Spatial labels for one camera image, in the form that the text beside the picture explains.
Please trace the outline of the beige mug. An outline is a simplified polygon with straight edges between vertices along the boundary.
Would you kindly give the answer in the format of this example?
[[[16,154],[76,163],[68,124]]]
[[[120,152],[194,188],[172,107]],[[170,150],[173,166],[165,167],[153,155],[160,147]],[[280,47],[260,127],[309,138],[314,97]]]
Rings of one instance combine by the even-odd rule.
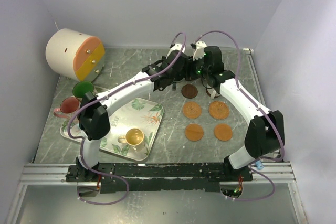
[[[218,97],[221,96],[221,95],[218,94],[218,93],[216,92],[216,90],[213,89],[213,88],[208,89],[207,91],[208,91],[208,93],[209,93],[209,96],[210,96],[212,99],[215,99],[215,98],[218,98]]]

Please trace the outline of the large woven rattan coaster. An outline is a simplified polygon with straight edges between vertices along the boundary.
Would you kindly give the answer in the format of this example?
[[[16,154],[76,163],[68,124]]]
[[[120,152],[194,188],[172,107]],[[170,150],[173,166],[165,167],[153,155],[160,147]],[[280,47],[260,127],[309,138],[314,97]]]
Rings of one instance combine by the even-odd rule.
[[[226,119],[229,116],[228,106],[221,101],[214,101],[208,107],[210,116],[217,120]]]

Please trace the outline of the smooth light wood coaster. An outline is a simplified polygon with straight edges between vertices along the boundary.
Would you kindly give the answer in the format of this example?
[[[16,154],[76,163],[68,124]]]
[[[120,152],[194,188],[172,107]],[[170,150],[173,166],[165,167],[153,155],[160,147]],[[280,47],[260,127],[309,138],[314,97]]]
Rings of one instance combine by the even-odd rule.
[[[184,133],[186,138],[192,142],[201,140],[204,135],[203,128],[198,124],[189,124]]]

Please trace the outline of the hidden light wood coaster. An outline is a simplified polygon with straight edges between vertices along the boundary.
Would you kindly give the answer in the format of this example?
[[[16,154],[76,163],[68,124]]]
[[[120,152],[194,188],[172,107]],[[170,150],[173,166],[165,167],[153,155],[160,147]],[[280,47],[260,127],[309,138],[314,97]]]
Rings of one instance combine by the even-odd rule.
[[[229,141],[233,136],[232,128],[227,124],[219,124],[214,128],[214,134],[220,141]]]

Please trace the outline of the yellow mug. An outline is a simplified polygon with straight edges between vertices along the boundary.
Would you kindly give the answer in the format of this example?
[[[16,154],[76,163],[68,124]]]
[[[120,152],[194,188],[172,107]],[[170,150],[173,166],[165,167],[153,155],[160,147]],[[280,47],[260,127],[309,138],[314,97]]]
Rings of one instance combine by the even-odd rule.
[[[119,136],[117,141],[135,147],[143,143],[144,137],[145,135],[140,129],[132,128],[124,136]]]

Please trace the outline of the green floral tall mug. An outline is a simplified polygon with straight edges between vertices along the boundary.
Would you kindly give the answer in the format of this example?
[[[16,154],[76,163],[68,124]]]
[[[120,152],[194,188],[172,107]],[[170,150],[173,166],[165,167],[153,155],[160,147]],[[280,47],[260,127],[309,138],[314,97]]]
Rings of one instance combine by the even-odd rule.
[[[73,87],[72,93],[74,97],[82,99],[87,92],[93,92],[94,88],[90,81],[81,81]]]

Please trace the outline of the red floral tall mug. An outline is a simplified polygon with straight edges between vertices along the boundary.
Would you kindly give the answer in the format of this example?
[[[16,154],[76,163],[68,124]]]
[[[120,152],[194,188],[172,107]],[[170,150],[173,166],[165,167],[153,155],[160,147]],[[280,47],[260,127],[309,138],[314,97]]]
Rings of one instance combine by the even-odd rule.
[[[59,107],[53,110],[53,115],[59,118],[71,119],[73,113],[79,109],[80,101],[76,97],[68,97]]]

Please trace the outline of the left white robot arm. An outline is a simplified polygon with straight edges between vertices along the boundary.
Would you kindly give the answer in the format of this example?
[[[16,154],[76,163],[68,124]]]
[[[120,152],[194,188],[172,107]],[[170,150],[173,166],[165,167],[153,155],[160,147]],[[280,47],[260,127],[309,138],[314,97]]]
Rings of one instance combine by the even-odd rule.
[[[77,116],[81,129],[80,154],[76,158],[77,178],[93,181],[98,175],[100,141],[111,129],[109,117],[138,96],[164,90],[187,77],[192,57],[173,50],[167,57],[142,69],[123,84],[98,94],[87,92]]]

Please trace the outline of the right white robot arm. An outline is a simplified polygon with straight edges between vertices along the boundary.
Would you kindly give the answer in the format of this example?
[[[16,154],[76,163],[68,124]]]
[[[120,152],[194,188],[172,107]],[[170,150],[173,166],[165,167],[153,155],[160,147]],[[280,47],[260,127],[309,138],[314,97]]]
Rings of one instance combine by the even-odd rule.
[[[224,68],[222,52],[203,41],[192,45],[194,50],[190,75],[205,79],[207,88],[223,96],[248,124],[243,146],[225,158],[223,176],[230,181],[241,174],[241,168],[279,150],[284,151],[284,117],[258,102],[237,79],[237,74]]]

